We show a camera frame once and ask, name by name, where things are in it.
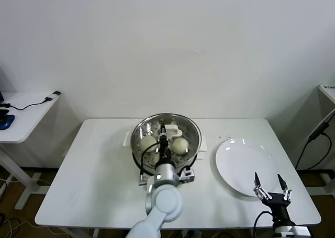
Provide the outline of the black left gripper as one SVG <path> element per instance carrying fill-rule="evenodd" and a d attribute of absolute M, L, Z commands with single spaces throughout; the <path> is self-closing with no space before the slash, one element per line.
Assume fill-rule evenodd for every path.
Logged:
<path fill-rule="evenodd" d="M 159 160 L 156 165 L 162 164 L 173 164 L 171 150 L 168 148 L 168 138 L 165 124 L 160 125 L 160 136 L 159 136 Z"/>

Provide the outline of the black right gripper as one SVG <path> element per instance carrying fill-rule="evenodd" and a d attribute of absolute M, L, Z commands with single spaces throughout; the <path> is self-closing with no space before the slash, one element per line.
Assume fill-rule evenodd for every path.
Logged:
<path fill-rule="evenodd" d="M 261 202 L 270 208 L 272 213 L 273 227 L 291 226 L 291 219 L 289 217 L 287 207 L 291 203 L 292 190 L 288 189 L 286 181 L 280 174 L 277 175 L 278 180 L 283 191 L 283 194 L 268 193 L 261 187 L 260 179 L 257 172 L 254 172 L 254 189 L 256 196 Z"/>

